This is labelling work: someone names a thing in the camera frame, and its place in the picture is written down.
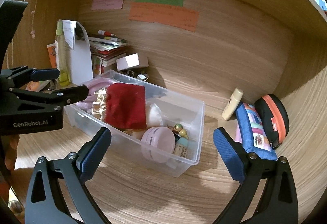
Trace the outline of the person left hand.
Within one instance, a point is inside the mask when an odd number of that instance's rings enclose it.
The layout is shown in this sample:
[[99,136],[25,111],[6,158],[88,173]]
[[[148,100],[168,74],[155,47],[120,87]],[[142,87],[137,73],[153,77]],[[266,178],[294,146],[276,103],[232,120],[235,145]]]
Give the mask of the person left hand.
[[15,168],[18,143],[19,135],[1,136],[1,173],[5,177],[9,177]]

